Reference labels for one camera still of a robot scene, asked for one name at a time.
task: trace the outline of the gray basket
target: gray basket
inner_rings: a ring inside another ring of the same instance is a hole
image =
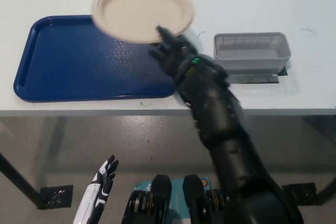
[[[282,33],[217,34],[215,59],[228,73],[279,73],[290,58]]]

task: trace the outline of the paper plate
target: paper plate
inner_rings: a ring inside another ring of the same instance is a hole
[[[94,0],[92,18],[104,33],[133,43],[160,42],[160,24],[173,34],[182,33],[192,22],[190,0]]]

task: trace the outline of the robotic hand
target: robotic hand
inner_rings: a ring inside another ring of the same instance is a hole
[[[96,224],[109,197],[119,161],[112,155],[99,168],[91,184],[86,188],[73,224]]]
[[[223,223],[303,223],[297,206],[286,198],[255,151],[241,106],[228,89],[225,70],[210,57],[197,54],[183,36],[174,38],[160,26],[157,30],[163,43],[150,53],[173,78],[210,152],[225,196]]]

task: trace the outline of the gray floor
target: gray floor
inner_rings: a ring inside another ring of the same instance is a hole
[[[335,145],[307,119],[254,116],[249,121],[278,183],[315,182],[320,189],[336,175]],[[111,154],[120,165],[102,224],[120,223],[133,186],[156,173],[172,178],[198,173],[217,184],[188,116],[1,118],[0,152],[37,188],[74,185],[71,208],[40,211],[0,175],[0,223],[72,223],[85,188]],[[305,223],[333,223],[335,207],[336,200],[301,210]]]

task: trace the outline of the white table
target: white table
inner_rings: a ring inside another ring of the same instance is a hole
[[[13,82],[32,24],[50,15],[90,14],[92,0],[0,0],[0,116],[188,114],[174,95],[163,99],[28,103]],[[191,26],[201,53],[213,55],[217,33],[280,31],[292,57],[279,84],[236,84],[252,114],[335,114],[335,0],[193,0]]]

